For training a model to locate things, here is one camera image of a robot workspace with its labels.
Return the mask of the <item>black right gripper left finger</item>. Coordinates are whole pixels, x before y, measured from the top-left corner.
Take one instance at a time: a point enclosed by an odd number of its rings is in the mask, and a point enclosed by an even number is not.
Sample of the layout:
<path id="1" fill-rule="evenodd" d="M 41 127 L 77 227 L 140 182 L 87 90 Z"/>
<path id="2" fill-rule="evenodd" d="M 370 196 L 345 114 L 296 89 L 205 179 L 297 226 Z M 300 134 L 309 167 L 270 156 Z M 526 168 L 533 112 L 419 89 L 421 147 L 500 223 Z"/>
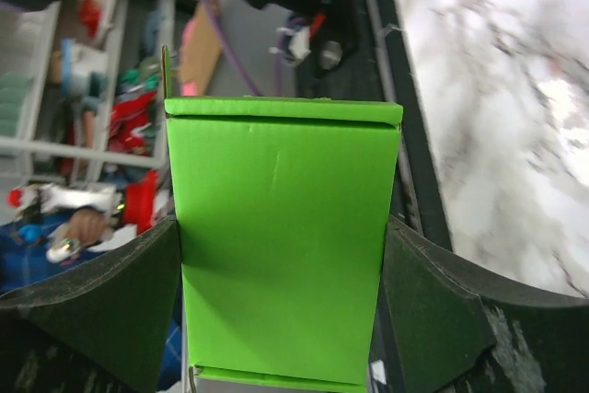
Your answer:
<path id="1" fill-rule="evenodd" d="M 179 285 L 177 221 L 1 298 L 4 392 L 154 392 Z"/>

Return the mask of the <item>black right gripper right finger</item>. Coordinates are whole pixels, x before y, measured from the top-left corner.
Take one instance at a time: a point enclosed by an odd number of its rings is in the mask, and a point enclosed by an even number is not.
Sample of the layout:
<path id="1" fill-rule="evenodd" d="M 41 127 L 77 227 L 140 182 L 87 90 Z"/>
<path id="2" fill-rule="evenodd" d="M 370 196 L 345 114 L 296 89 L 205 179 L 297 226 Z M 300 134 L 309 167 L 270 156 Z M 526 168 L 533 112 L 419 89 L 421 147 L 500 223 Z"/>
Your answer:
<path id="1" fill-rule="evenodd" d="M 379 351 L 389 392 L 584 392 L 588 303 L 490 272 L 390 219 Z"/>

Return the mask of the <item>green paper box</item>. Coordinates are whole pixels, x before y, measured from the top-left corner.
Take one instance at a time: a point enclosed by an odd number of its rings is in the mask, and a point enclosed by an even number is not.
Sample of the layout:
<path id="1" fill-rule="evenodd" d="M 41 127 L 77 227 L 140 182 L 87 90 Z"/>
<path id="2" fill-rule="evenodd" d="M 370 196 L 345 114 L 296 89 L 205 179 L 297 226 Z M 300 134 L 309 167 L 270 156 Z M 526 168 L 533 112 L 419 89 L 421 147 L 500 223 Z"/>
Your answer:
<path id="1" fill-rule="evenodd" d="M 166 97 L 188 364 L 362 392 L 399 133 L 328 98 Z"/>

